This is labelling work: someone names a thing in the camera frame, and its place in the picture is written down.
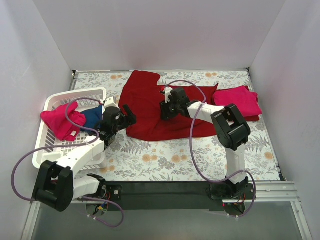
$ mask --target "white wall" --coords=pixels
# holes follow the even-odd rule
[[[243,69],[285,0],[33,0],[72,70]]]
[[[12,191],[11,172],[35,147],[45,100],[67,91],[72,73],[32,0],[0,0],[0,23],[0,239],[18,240],[30,204]],[[36,177],[29,157],[16,175],[24,196]]]
[[[287,0],[252,67],[284,176],[296,183],[320,239],[320,2]]]

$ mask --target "floral tablecloth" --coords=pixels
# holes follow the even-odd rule
[[[159,85],[174,80],[188,80],[198,86],[214,86],[229,89],[252,84],[246,71],[218,72],[159,72]],[[119,73],[80,73],[74,89],[105,87],[107,97],[120,99],[122,89],[131,72]],[[187,86],[187,83],[175,83]],[[251,135],[245,151],[245,164],[255,180],[280,180],[270,140],[263,121],[248,122]],[[199,169],[212,180],[223,179],[227,172],[227,159],[224,148],[217,136],[193,138],[193,151]],[[201,181],[193,166],[189,139],[147,142],[128,137],[120,131],[115,142],[105,151],[108,165],[103,169],[90,169],[79,172],[77,178],[95,173],[107,181]]]

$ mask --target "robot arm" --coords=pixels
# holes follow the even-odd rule
[[[182,87],[175,89],[166,87],[162,94],[164,101],[160,103],[161,119],[169,120],[178,114],[193,119],[202,105],[196,119],[214,125],[217,137],[226,152],[228,166],[226,176],[245,170],[245,144],[248,142],[251,130],[236,105],[214,106],[200,101],[190,101]],[[233,195],[239,195],[248,182],[244,172],[226,181],[232,188]]]
[[[96,124],[99,139],[91,144],[75,148],[55,162],[44,161],[39,169],[32,198],[42,202],[59,212],[64,211],[73,199],[90,195],[101,198],[105,195],[106,181],[104,178],[88,174],[75,179],[76,174],[95,157],[103,153],[113,143],[118,131],[136,123],[136,116],[127,105],[123,106],[127,115],[115,104],[113,97],[104,102],[102,121]],[[88,136],[85,142],[91,142],[96,136]]]

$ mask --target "pink cloth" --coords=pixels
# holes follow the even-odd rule
[[[54,135],[60,141],[67,140],[73,142],[80,131],[80,128],[73,125],[66,119],[65,112],[68,104],[61,105],[53,111],[43,111],[40,117],[44,123],[53,131]],[[84,114],[75,111],[78,107],[77,102],[73,102],[68,109],[68,117],[74,123],[83,126],[86,123]]]
[[[235,104],[244,117],[262,114],[258,105],[258,94],[249,91],[245,86],[216,91],[213,94],[213,101],[217,106]]]

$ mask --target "white plastic basket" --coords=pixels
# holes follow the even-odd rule
[[[70,103],[71,101],[78,98],[93,98],[97,100],[105,100],[107,95],[107,90],[104,87],[96,87],[83,90],[66,91],[50,96],[44,105],[44,111],[52,111],[57,107]],[[78,108],[76,111],[82,112],[84,110],[92,109],[98,107],[99,103],[90,100],[80,100],[77,101]],[[80,131],[76,136],[75,141],[60,141],[56,138],[54,133],[48,128],[43,120],[41,120],[38,137],[36,139],[35,148],[50,147],[54,145],[73,145],[80,144],[84,142],[88,133]],[[58,148],[48,148],[46,150],[37,151],[33,154],[32,163],[37,169],[45,161],[56,161],[68,152],[71,152],[76,147],[58,147]],[[83,169],[95,169],[97,166],[94,165],[94,161],[89,162],[87,166]]]

